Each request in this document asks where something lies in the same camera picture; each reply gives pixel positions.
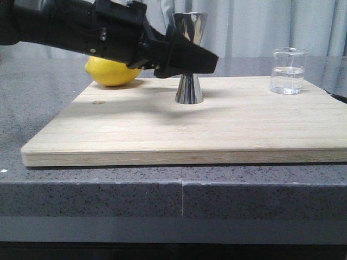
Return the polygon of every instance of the white curtain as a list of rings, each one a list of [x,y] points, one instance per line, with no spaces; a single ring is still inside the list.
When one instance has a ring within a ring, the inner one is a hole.
[[[126,0],[115,0],[125,4]],[[202,46],[219,57],[266,57],[296,47],[311,56],[346,55],[347,0],[142,0],[161,33],[173,12],[206,12]],[[79,57],[80,54],[19,43],[0,47],[1,57]]]

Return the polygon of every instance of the glass of water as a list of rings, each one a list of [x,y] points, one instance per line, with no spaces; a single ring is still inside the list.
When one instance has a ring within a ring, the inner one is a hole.
[[[308,50],[296,48],[280,48],[273,51],[271,91],[285,95],[300,93],[308,53]]]

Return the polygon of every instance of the yellow lemon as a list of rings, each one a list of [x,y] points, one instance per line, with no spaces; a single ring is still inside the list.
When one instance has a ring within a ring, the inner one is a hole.
[[[129,69],[126,64],[90,56],[85,66],[92,78],[104,86],[119,86],[133,81],[140,69]]]

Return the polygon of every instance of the wooden cutting board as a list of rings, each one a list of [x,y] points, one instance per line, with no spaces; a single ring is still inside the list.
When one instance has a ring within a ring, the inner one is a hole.
[[[179,79],[88,86],[21,149],[27,166],[347,161],[347,104],[304,82],[200,78],[204,102],[175,103]]]

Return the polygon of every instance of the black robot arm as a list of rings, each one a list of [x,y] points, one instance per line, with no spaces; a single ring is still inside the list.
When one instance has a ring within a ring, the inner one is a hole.
[[[0,0],[0,45],[39,43],[155,69],[166,78],[212,73],[218,57],[169,26],[162,35],[148,24],[146,5],[111,0]]]

